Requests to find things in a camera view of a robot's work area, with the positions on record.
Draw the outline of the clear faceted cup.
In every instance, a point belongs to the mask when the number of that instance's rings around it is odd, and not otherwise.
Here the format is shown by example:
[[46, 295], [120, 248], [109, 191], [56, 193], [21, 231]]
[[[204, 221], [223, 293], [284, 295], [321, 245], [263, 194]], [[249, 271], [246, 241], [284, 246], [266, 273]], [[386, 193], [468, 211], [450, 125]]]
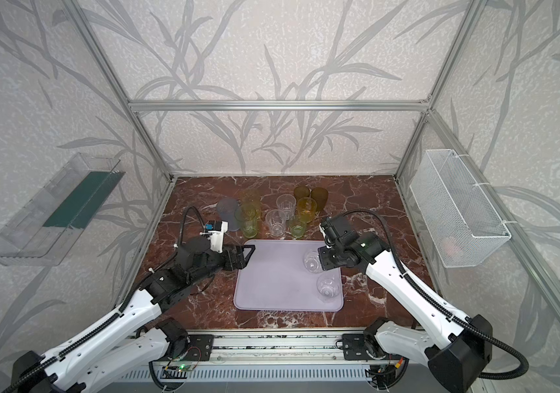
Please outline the clear faceted cup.
[[341, 276], [334, 272], [321, 273], [317, 279], [316, 288], [321, 301], [334, 301], [342, 294]]
[[294, 217], [296, 212], [296, 198], [292, 194], [283, 194], [276, 200], [277, 208], [283, 213], [286, 220]]
[[287, 219], [280, 210], [271, 210], [265, 216], [265, 224], [271, 237], [284, 238], [287, 230]]
[[319, 259], [319, 252], [317, 250], [311, 250], [306, 252], [306, 254], [304, 254], [303, 263], [306, 270], [311, 273], [322, 273], [323, 271]]

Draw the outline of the yellow transparent plastic cup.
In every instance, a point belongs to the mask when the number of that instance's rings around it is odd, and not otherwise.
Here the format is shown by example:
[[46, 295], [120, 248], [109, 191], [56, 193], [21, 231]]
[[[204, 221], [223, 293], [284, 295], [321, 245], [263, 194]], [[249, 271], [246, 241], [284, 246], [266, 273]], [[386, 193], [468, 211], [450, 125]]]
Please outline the yellow transparent plastic cup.
[[300, 198], [296, 203], [296, 214], [300, 221], [310, 223], [317, 215], [317, 202], [309, 196]]

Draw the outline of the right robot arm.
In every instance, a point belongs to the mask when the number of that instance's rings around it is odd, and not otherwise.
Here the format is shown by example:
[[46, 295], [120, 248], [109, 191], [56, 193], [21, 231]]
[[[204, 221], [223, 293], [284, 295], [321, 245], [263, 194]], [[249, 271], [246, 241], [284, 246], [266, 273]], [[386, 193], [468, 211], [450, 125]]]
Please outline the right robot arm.
[[491, 360], [486, 342], [456, 324], [465, 318], [402, 264], [393, 248], [375, 234], [325, 237], [318, 250], [324, 270], [355, 267], [407, 309], [421, 330], [380, 318], [364, 331], [366, 351], [375, 360], [399, 355], [427, 367], [449, 392], [466, 392]]

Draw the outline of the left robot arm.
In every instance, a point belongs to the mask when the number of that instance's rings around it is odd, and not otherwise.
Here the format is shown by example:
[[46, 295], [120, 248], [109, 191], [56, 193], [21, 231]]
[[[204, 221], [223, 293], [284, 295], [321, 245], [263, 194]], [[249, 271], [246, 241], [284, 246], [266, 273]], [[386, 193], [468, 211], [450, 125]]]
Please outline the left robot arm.
[[220, 271], [243, 270], [253, 245], [214, 244], [199, 236], [148, 273], [124, 301], [96, 323], [42, 355], [29, 351], [15, 361], [8, 392], [97, 392], [142, 363], [188, 350], [186, 330], [174, 319], [134, 332], [187, 299], [195, 285]]

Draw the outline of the lilac plastic tray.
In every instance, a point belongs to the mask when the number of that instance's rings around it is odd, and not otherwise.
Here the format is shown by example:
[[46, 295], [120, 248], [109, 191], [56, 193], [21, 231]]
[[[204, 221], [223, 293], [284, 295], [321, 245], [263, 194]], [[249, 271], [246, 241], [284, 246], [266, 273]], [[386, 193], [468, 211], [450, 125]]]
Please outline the lilac plastic tray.
[[[255, 252], [238, 272], [234, 305], [240, 310], [337, 312], [344, 306], [343, 291], [331, 302], [319, 299], [316, 282], [321, 273], [306, 270], [304, 254], [324, 246], [322, 241], [252, 239]], [[324, 271], [341, 276], [339, 269]]]

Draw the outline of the tall green plastic cup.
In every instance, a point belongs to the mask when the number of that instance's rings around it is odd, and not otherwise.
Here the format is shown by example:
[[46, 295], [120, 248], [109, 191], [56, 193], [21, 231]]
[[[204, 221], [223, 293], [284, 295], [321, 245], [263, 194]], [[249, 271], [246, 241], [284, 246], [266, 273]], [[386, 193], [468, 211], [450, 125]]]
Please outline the tall green plastic cup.
[[241, 204], [234, 215], [243, 236], [248, 239], [255, 238], [259, 232], [258, 219], [260, 217], [255, 205], [251, 203]]

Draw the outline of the blue frosted plastic cup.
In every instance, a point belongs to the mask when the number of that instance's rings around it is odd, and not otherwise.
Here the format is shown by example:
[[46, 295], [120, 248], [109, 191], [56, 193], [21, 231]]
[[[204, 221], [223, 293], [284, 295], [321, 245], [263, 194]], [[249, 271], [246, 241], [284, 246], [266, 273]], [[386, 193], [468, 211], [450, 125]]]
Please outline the blue frosted plastic cup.
[[230, 232], [240, 229], [240, 224], [235, 216], [237, 208], [239, 208], [239, 202], [231, 197], [225, 197], [216, 204], [216, 211], [221, 220], [228, 223]]

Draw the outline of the small green plastic cup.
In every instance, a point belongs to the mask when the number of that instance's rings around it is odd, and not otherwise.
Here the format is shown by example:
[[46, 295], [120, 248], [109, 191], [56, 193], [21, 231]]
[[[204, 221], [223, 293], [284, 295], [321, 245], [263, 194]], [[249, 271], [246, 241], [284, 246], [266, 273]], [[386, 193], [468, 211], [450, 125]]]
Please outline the small green plastic cup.
[[302, 239], [306, 233], [307, 224], [299, 215], [295, 215], [289, 219], [288, 228], [293, 239]]

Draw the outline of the tall yellow plastic cup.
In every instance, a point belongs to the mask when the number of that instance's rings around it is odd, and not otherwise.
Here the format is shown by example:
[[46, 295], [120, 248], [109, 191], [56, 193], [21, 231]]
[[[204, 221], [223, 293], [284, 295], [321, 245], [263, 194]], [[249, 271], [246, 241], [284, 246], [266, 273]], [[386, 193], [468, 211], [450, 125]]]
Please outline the tall yellow plastic cup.
[[261, 207], [261, 196], [255, 188], [244, 188], [239, 192], [239, 200], [242, 204], [250, 204], [256, 209]]

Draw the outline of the amber dimpled cup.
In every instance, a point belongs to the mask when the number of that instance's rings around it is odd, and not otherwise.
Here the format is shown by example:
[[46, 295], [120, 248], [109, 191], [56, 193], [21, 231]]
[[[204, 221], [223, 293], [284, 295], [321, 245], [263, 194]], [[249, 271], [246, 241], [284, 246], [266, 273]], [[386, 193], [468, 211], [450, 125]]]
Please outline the amber dimpled cup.
[[327, 204], [327, 200], [328, 200], [328, 190], [326, 188], [321, 188], [321, 187], [317, 187], [317, 188], [313, 188], [310, 192], [310, 197], [315, 201], [316, 203], [316, 211], [320, 212], [322, 211], [326, 204]]
[[301, 200], [301, 198], [310, 197], [311, 190], [309, 187], [306, 186], [298, 186], [294, 188], [293, 196], [296, 198], [297, 201]]

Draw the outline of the amber dimpled cup left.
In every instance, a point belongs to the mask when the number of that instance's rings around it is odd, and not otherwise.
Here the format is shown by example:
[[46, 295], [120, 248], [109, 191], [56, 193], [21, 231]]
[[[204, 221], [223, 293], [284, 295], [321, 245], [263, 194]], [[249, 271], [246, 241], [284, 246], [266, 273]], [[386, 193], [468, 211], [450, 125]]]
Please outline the amber dimpled cup left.
[[298, 186], [294, 188], [293, 196], [296, 198], [297, 201], [301, 200], [301, 198], [310, 197], [311, 190], [309, 187], [306, 186]]

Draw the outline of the small circuit board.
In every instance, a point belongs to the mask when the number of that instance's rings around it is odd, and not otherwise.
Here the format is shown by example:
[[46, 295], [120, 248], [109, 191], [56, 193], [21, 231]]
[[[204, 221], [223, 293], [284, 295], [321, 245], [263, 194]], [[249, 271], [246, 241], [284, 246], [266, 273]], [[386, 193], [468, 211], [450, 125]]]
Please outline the small circuit board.
[[165, 373], [191, 373], [196, 367], [197, 364], [166, 365], [163, 371]]

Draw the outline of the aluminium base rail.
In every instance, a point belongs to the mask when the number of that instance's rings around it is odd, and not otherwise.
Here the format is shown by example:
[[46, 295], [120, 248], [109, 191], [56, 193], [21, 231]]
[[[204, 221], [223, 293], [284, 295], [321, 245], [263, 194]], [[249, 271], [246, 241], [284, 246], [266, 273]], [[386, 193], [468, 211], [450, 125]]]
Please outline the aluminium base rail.
[[435, 345], [424, 330], [387, 325], [384, 332], [376, 333], [378, 346], [385, 352], [381, 360], [344, 360], [342, 335], [363, 333], [361, 328], [345, 329], [245, 329], [245, 330], [192, 330], [193, 334], [215, 336], [211, 358], [206, 362], [169, 360], [162, 355], [159, 365], [197, 364], [203, 366], [258, 366], [258, 365], [394, 365], [405, 357], [415, 363], [427, 348]]

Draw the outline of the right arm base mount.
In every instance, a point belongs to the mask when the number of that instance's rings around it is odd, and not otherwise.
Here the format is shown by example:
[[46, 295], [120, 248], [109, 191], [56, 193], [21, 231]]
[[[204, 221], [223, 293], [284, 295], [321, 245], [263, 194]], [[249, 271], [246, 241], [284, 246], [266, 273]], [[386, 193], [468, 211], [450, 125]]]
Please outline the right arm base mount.
[[381, 360], [386, 356], [375, 339], [363, 333], [343, 334], [342, 352], [344, 360]]

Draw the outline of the clear plastic wall bin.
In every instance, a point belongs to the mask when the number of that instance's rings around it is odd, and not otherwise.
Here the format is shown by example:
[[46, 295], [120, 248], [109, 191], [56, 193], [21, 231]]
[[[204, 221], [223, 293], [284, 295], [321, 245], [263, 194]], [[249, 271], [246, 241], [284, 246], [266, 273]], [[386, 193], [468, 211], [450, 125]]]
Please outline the clear plastic wall bin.
[[92, 171], [124, 172], [121, 170], [119, 158], [75, 154], [2, 227], [0, 265], [41, 267], [60, 265], [85, 229], [45, 228], [44, 223]]

